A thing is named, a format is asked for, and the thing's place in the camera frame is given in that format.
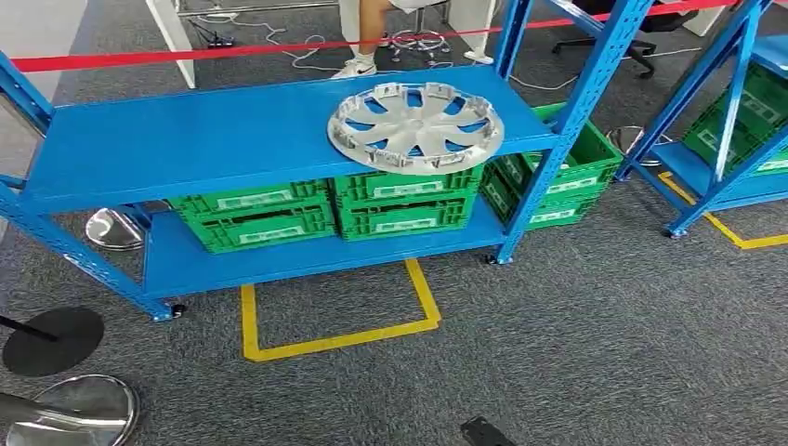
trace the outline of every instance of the office chair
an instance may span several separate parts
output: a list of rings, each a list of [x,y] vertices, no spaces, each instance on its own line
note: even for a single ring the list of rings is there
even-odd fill
[[[445,0],[432,5],[433,7],[443,5],[444,18],[446,16],[448,1],[449,0]],[[445,37],[438,32],[426,30],[424,28],[425,11],[427,8],[428,7],[420,7],[416,10],[416,22],[412,30],[403,30],[391,36],[391,38],[394,39],[391,41],[390,45],[390,47],[394,48],[394,55],[391,57],[391,61],[401,61],[400,54],[402,54],[402,51],[417,51],[427,53],[427,65],[432,66],[438,63],[435,61],[436,50],[440,50],[444,53],[452,51]]]
[[[573,3],[586,13],[594,16],[596,14],[607,14],[613,9],[616,0],[574,0]],[[661,5],[663,2],[656,0],[654,5]],[[684,23],[698,17],[698,11],[690,11],[684,15],[677,12],[672,14],[662,14],[659,16],[649,16],[643,20],[640,30],[643,33],[670,33],[680,28]],[[593,46],[597,42],[596,38],[576,39],[558,42],[553,47],[553,53],[559,54],[564,46]],[[646,56],[654,54],[657,46],[651,42],[633,40],[632,44],[626,49],[626,55],[634,59],[640,65],[648,69],[638,77],[640,79],[650,79],[653,77],[656,68],[646,59]]]

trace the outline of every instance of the yellow floor tape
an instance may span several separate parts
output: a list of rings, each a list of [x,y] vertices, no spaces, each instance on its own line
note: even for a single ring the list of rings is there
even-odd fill
[[[342,334],[340,336],[326,337],[313,341],[289,344],[275,348],[260,349],[257,340],[257,304],[255,300],[255,286],[244,285],[241,287],[241,328],[243,336],[243,356],[250,361],[262,362],[289,358],[291,356],[316,353],[319,351],[330,350],[364,344],[367,342],[378,341],[390,337],[412,335],[414,333],[434,330],[438,328],[440,312],[435,298],[427,285],[427,279],[418,260],[409,258],[405,260],[405,267],[411,276],[416,294],[421,302],[422,309],[427,316],[426,319],[415,322],[407,322],[393,327],[377,328],[366,332],[354,334]]]
[[[676,182],[671,179],[670,172],[662,172],[659,175],[660,180],[667,185],[668,188],[672,189],[675,193],[677,193],[681,198],[687,201],[689,204],[695,204],[695,199],[693,199],[686,191],[681,189]],[[767,246],[778,246],[781,244],[788,244],[788,234],[784,235],[775,235],[772,237],[763,237],[760,239],[750,239],[744,240],[742,237],[739,237],[736,232],[733,232],[731,228],[726,226],[722,221],[719,220],[716,216],[713,216],[711,213],[707,212],[703,214],[703,216],[714,225],[715,228],[720,230],[726,237],[728,237],[733,244],[739,246],[741,249],[755,249],[755,248],[765,248]]]

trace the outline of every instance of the crate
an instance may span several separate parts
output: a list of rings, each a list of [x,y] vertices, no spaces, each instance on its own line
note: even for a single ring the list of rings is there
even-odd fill
[[[348,241],[459,230],[467,225],[476,195],[425,203],[339,208],[342,237]]]
[[[548,119],[562,107],[563,104],[553,104],[537,107],[535,111],[540,118]],[[576,197],[599,195],[608,187],[623,159],[597,127],[590,121],[586,122],[569,156],[547,188],[545,199],[565,202]],[[500,157],[495,163],[501,169],[504,181],[523,192],[541,160],[542,153],[522,153]]]
[[[331,205],[322,203],[251,216],[184,218],[211,253],[296,242],[335,234]]]
[[[521,196],[506,184],[495,165],[488,164],[480,191],[501,221],[505,224],[508,223],[517,210]],[[577,223],[597,202],[597,199],[598,195],[576,197],[563,202],[543,200],[531,217],[528,230]]]
[[[297,181],[263,188],[189,195],[167,201],[185,218],[248,216],[287,207],[328,203],[328,181]]]
[[[684,144],[700,155],[709,165],[716,162],[718,135],[722,133],[723,116],[723,111],[720,109],[706,110],[684,137]],[[744,122],[737,120],[733,126],[725,173],[729,173],[752,156],[767,139],[768,137],[760,138]],[[788,154],[788,147],[783,148],[772,160],[779,161],[786,154]]]
[[[710,165],[716,162],[717,138],[722,134],[727,98],[726,90],[701,114],[684,137],[684,144]],[[736,113],[725,173],[752,156],[784,125],[788,125],[788,81],[757,64],[750,64]],[[756,174],[784,172],[786,155],[788,146],[764,163],[764,168]]]
[[[446,200],[479,192],[484,166],[448,175],[415,176],[375,172],[332,180],[335,203],[342,208],[374,207]]]

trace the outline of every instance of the shelf board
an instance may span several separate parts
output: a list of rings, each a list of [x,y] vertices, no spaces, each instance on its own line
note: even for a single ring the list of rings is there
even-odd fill
[[[489,66],[228,88],[58,108],[20,198],[43,214],[369,172],[326,127],[342,99],[387,82],[485,97],[506,123],[497,155],[558,140]]]
[[[157,214],[149,231],[145,296],[159,299],[245,283],[269,282],[504,242],[504,227],[478,198],[468,226],[419,235],[345,242],[338,236],[235,253],[210,254],[180,218]]]
[[[683,142],[654,146],[652,154],[663,162],[667,170],[689,188],[696,197],[708,191],[712,169],[706,161]],[[729,209],[753,203],[765,203],[788,197],[788,174],[747,177],[735,185],[714,210]]]
[[[758,37],[753,48],[753,61],[788,79],[788,34]]]

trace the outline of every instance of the shoe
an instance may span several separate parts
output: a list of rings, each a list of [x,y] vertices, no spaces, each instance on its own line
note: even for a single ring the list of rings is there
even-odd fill
[[[370,65],[358,59],[351,59],[345,62],[345,68],[331,76],[331,78],[347,79],[349,77],[371,76],[373,74],[377,74],[377,67],[374,64]]]

